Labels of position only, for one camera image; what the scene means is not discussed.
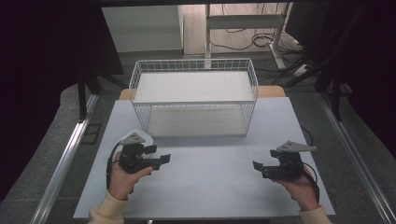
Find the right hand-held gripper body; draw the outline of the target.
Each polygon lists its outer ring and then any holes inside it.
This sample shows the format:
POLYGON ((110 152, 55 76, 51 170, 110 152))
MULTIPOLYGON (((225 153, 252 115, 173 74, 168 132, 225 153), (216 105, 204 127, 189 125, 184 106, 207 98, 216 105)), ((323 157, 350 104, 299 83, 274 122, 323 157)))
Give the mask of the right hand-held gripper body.
POLYGON ((304 173, 301 152, 315 151, 317 148, 288 140, 275 150, 280 152, 278 166, 263 166, 262 177, 275 180, 294 181, 304 173))

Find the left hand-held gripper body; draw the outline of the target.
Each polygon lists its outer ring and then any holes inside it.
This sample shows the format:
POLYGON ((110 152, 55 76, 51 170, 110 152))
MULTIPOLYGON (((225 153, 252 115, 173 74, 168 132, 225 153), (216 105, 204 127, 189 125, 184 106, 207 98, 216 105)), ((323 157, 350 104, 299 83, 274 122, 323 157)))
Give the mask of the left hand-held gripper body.
POLYGON ((130 133, 120 140, 122 146, 119 165, 129 174, 135 174, 147 167, 152 167, 152 160, 144 158, 146 139, 138 133, 130 133))

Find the person's left hand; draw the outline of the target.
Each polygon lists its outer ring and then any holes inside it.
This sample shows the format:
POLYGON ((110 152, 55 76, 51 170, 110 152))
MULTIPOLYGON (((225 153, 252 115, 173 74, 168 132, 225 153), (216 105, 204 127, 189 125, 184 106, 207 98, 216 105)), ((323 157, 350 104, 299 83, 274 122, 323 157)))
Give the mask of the person's left hand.
POLYGON ((152 167, 145 168, 135 174, 129 174, 122 170, 119 165, 120 153, 116 153, 115 160, 111 165, 110 182, 108 192, 109 194, 120 201, 126 201, 128 195, 132 192, 134 185, 144 176, 150 175, 153 172, 152 167))

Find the person's right hand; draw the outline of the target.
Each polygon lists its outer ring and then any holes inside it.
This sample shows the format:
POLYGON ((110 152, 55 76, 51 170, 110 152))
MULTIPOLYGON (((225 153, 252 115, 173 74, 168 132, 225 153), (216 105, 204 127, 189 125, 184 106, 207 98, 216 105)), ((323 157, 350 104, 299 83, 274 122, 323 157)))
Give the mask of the person's right hand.
POLYGON ((290 197, 297 202, 302 212, 319 208, 315 190, 306 176, 302 175, 299 179, 292 182, 275 180, 275 183, 286 189, 290 197))

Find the black floor grate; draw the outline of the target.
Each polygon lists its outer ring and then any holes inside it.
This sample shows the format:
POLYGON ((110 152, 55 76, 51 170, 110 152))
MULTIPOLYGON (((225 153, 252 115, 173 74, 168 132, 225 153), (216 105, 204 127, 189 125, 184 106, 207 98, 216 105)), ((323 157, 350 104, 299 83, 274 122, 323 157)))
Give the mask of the black floor grate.
POLYGON ((82 136, 80 143, 82 145, 95 145, 101 131, 101 124, 89 124, 82 136))

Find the black stand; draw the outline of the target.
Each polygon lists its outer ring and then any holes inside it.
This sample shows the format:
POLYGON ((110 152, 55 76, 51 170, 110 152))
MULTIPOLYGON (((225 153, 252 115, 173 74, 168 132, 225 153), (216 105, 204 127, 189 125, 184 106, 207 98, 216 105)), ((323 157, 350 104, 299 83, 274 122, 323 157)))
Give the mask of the black stand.
POLYGON ((91 94, 95 96, 99 95, 102 91, 102 86, 99 83, 98 79, 99 77, 102 77, 110 83, 115 84, 122 90, 127 88, 126 83, 99 69, 92 69, 91 71, 81 71, 78 74, 79 123, 81 123, 88 117, 86 89, 89 89, 91 94))
POLYGON ((331 88, 329 95, 331 98, 332 114, 337 121, 341 121, 340 99, 342 96, 347 96, 347 94, 342 93, 342 73, 335 63, 325 63, 315 83, 316 91, 325 92, 328 88, 331 88))

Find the white power strip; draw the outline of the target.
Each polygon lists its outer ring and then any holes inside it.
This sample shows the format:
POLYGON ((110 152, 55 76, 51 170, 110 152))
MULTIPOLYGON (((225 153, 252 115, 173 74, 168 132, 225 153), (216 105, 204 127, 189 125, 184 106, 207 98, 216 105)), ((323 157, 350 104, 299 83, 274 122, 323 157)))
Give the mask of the white power strip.
POLYGON ((298 76, 302 75, 303 73, 307 72, 308 70, 310 70, 311 68, 312 68, 311 65, 303 64, 293 73, 293 76, 298 77, 298 76))

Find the white cabinet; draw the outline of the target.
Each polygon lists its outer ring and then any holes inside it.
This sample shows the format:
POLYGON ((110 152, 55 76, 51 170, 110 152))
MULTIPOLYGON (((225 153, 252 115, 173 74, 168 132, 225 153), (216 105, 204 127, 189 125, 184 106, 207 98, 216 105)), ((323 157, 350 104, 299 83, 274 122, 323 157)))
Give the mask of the white cabinet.
POLYGON ((103 7, 117 52, 183 49, 180 6, 103 7))

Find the black curtain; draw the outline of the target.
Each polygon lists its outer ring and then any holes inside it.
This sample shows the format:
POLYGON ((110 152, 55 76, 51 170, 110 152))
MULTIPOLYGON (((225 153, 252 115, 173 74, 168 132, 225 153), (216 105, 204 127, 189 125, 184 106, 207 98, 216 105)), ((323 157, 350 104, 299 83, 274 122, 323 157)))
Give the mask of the black curtain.
POLYGON ((316 64, 348 34, 316 89, 327 89, 334 77, 348 85, 349 103, 396 158, 396 0, 296 1, 286 32, 316 64))
POLYGON ((0 202, 35 154, 61 93, 122 71, 97 0, 0 0, 0 202))

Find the metal floor rail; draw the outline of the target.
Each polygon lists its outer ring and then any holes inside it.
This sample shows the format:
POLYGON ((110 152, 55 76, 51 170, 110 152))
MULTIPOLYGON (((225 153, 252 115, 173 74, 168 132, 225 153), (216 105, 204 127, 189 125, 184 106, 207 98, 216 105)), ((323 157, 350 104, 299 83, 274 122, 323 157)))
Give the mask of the metal floor rail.
POLYGON ((353 143, 342 121, 339 121, 333 114, 331 103, 325 93, 318 93, 318 98, 324 109, 334 131, 338 135, 346 154, 350 158, 355 170, 357 171, 363 186, 366 188, 374 206, 381 216, 384 224, 396 224, 396 214, 392 211, 389 200, 383 190, 376 183, 374 176, 369 171, 367 165, 363 161, 359 151, 353 143))
POLYGON ((45 224, 50 215, 50 211, 56 201, 56 198, 62 188, 68 170, 72 164, 72 161, 77 153, 78 146, 81 142, 82 136, 84 135, 89 121, 92 116, 92 111, 97 103, 98 96, 92 94, 88 102, 85 104, 87 107, 87 115, 79 121, 75 126, 64 152, 53 172, 53 175, 44 191, 44 194, 29 222, 29 224, 45 224))

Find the white desk frame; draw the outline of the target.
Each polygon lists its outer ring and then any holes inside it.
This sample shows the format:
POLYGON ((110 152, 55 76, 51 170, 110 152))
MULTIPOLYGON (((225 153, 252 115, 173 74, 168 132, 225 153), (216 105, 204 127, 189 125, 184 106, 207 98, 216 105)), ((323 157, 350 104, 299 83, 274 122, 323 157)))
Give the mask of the white desk frame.
POLYGON ((285 70, 280 53, 278 42, 288 15, 290 4, 286 3, 280 14, 261 14, 261 15, 211 15, 210 5, 205 5, 205 57, 211 57, 210 33, 218 29, 271 29, 275 31, 273 40, 269 48, 275 59, 277 68, 285 70))

